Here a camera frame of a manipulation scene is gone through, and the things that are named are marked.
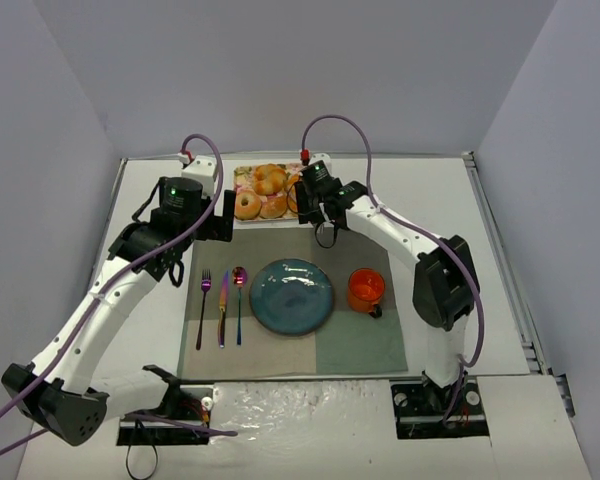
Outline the large striped croissant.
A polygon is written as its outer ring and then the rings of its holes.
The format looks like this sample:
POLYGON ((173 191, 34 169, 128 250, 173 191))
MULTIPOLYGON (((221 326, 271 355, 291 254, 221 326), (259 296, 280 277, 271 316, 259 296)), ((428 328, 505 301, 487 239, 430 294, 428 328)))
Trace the large striped croissant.
POLYGON ((298 214, 295 184, 299 180, 300 180, 300 175, 294 174, 287 179, 287 184, 285 186, 287 208, 294 215, 298 214))

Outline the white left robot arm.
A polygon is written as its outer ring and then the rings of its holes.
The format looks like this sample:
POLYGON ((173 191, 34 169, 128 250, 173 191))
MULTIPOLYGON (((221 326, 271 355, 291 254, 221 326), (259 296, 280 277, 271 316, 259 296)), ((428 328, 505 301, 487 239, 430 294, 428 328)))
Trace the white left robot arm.
POLYGON ((136 306, 163 278, 182 283, 182 257, 195 241, 230 241, 233 212, 214 215, 212 182, 162 177, 146 221, 137 215, 116 238, 93 286, 56 337, 26 365, 13 363, 1 383, 27 418, 71 446, 112 418, 166 417, 184 393, 181 381, 155 365, 113 379, 93 379, 102 356, 136 306))

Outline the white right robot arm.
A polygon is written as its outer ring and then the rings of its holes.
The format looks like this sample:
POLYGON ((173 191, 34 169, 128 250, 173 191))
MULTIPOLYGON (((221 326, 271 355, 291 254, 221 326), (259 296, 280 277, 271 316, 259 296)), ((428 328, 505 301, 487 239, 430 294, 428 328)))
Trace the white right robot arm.
POLYGON ((473 367, 485 336, 484 307, 471 251, 462 237, 433 234, 381 203, 357 181, 344 184, 322 160, 304 160, 294 183, 299 221, 359 233, 414 275, 412 304, 427 324, 424 375, 447 389, 473 367))

